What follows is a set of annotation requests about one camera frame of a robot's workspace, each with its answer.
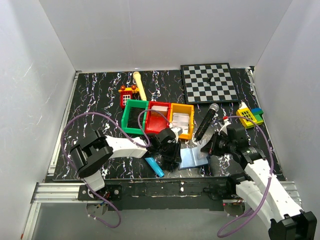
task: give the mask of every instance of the black microphone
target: black microphone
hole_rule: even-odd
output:
[[[198,127],[197,131],[195,132],[195,141],[199,141],[204,136],[206,130],[208,129],[209,125],[211,124],[212,119],[214,119],[216,112],[218,112],[219,106],[218,104],[212,103],[209,107],[209,111],[206,113],[204,119],[202,120],[200,126]]]

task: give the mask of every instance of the blue plastic piece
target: blue plastic piece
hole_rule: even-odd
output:
[[[159,167],[159,165],[157,164],[156,160],[153,157],[146,157],[145,160],[160,178],[165,176],[164,172]]]
[[[256,108],[252,109],[251,112],[252,112],[253,115],[263,114],[264,113],[264,111],[262,111],[262,109],[259,108],[259,107],[256,107]]]
[[[198,153],[199,151],[197,146],[180,149],[182,162],[179,163],[178,169],[192,169],[209,164],[208,155],[198,158]]]

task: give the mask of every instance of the green block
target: green block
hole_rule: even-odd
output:
[[[130,108],[140,108],[143,110],[147,110],[149,106],[148,101],[142,101],[142,100],[134,100],[134,99],[128,99],[125,103],[125,109],[124,113],[121,119],[121,128],[123,131],[127,134],[137,134],[137,135],[143,135],[143,132],[141,131],[140,128],[132,128],[132,127],[127,127],[128,124],[128,119],[130,115]],[[147,112],[144,113],[143,115],[143,121],[142,121],[142,129],[145,130],[145,122],[146,122],[146,117],[147,117]]]
[[[260,115],[254,115],[257,122],[263,121],[263,118]]]

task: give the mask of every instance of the white backdrop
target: white backdrop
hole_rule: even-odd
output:
[[[320,2],[293,0],[254,80],[284,175],[320,219]],[[320,239],[320,227],[317,236]]]
[[[74,68],[255,66],[292,0],[39,0]]]
[[[75,70],[38,0],[0,0],[0,239],[20,239]]]

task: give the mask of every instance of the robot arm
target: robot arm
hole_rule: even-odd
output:
[[[94,191],[105,186],[101,176],[100,168],[113,158],[143,158],[156,153],[162,153],[170,161],[180,160],[179,135],[182,129],[179,127],[163,129],[158,134],[152,134],[150,147],[137,146],[146,145],[145,139],[136,137],[131,142],[128,138],[106,136],[101,130],[96,130],[80,140],[70,150],[70,155],[76,167],[78,176],[83,178]]]
[[[270,167],[264,153],[250,146],[245,128],[230,124],[227,119],[219,132],[201,149],[210,155],[231,154],[244,172],[242,177],[230,177],[230,186],[253,210],[262,201],[270,177]],[[266,201],[257,213],[268,229],[271,240],[313,240],[317,219],[314,214],[304,212],[272,174]]]

